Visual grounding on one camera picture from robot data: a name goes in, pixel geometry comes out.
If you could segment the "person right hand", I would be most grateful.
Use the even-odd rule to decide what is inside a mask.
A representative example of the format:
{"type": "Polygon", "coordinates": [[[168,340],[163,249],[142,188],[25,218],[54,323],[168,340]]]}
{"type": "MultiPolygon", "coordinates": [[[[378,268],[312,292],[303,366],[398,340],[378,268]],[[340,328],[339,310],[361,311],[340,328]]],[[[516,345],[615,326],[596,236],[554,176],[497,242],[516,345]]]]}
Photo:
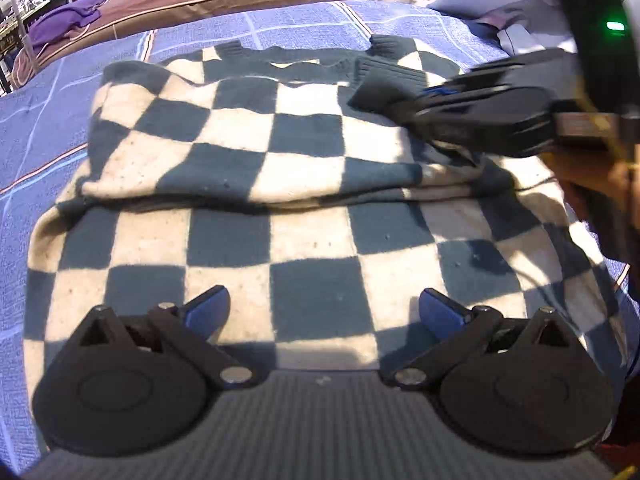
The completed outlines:
{"type": "Polygon", "coordinates": [[[606,222],[600,237],[620,238],[620,260],[639,265],[639,145],[622,148],[603,141],[567,142],[549,148],[540,159],[559,181],[570,206],[582,220],[596,218],[590,198],[601,196],[604,210],[618,212],[614,228],[606,222]]]}

